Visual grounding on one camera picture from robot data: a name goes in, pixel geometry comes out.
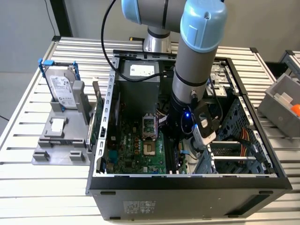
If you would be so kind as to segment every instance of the aluminum extrusion table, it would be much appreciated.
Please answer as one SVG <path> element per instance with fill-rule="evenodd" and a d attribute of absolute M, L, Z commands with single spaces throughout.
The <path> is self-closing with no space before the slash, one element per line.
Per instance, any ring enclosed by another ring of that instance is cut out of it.
<path fill-rule="evenodd" d="M 142 51 L 140 41 L 105 41 L 108 56 L 113 49 Z M 172 45 L 176 53 L 178 44 Z M 217 57 L 230 57 L 257 108 L 264 91 L 275 78 L 255 49 L 219 47 Z M 52 41 L 44 60 L 79 64 L 85 94 L 96 97 L 92 79 L 96 77 L 105 96 L 109 66 L 99 40 L 65 38 Z M 31 164 L 32 153 L 51 110 L 51 95 L 39 70 L 34 74 L 0 138 L 0 224 L 103 224 L 92 197 L 85 196 L 88 166 L 48 166 Z M 300 224 L 300 140 L 287 139 L 260 114 L 260 121 L 293 191 L 248 217 L 222 220 L 125 221 L 130 224 Z"/>
<path fill-rule="evenodd" d="M 300 52 L 286 50 L 279 62 L 285 62 L 295 76 L 300 79 Z"/>

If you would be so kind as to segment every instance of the motherboard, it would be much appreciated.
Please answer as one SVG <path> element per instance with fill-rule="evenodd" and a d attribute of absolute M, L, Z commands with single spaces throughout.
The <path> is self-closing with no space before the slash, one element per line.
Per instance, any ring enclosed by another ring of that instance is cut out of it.
<path fill-rule="evenodd" d="M 143 121 L 121 120 L 119 140 L 115 149 L 108 152 L 107 172 L 114 174 L 166 174 L 164 135 L 158 131 L 156 138 L 145 139 L 152 122 L 149 118 Z M 181 157 L 179 173 L 186 173 L 184 156 Z"/>

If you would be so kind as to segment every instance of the orange object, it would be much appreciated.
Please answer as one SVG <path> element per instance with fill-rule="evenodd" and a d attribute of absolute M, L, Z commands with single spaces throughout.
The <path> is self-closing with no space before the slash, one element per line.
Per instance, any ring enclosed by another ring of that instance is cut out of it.
<path fill-rule="evenodd" d="M 293 107 L 291 108 L 291 110 L 297 114 L 297 116 L 300 116 L 300 105 L 293 105 Z"/>

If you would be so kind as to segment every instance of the gray bin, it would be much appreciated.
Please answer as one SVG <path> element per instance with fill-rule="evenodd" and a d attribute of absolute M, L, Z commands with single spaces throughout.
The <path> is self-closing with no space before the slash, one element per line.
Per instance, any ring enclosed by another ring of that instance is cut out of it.
<path fill-rule="evenodd" d="M 291 105 L 300 104 L 300 84 L 283 74 L 266 90 L 266 96 L 258 107 L 272 123 L 290 138 L 300 137 L 300 117 L 289 106 L 278 101 L 276 94 L 287 94 L 292 98 Z"/>

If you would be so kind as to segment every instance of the white label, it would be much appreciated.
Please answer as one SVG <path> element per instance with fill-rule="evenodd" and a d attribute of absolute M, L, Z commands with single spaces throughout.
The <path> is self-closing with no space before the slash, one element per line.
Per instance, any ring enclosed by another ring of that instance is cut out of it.
<path fill-rule="evenodd" d="M 64 76 L 50 76 L 58 102 L 65 108 L 76 107 L 69 80 Z"/>
<path fill-rule="evenodd" d="M 64 127 L 64 119 L 53 119 L 52 120 L 52 125 L 51 125 L 51 130 L 53 132 L 60 132 L 63 130 Z"/>
<path fill-rule="evenodd" d="M 123 201 L 126 214 L 154 213 L 156 201 Z"/>
<path fill-rule="evenodd" d="M 130 75 L 131 76 L 150 76 L 154 74 L 154 66 L 150 65 L 131 65 Z"/>

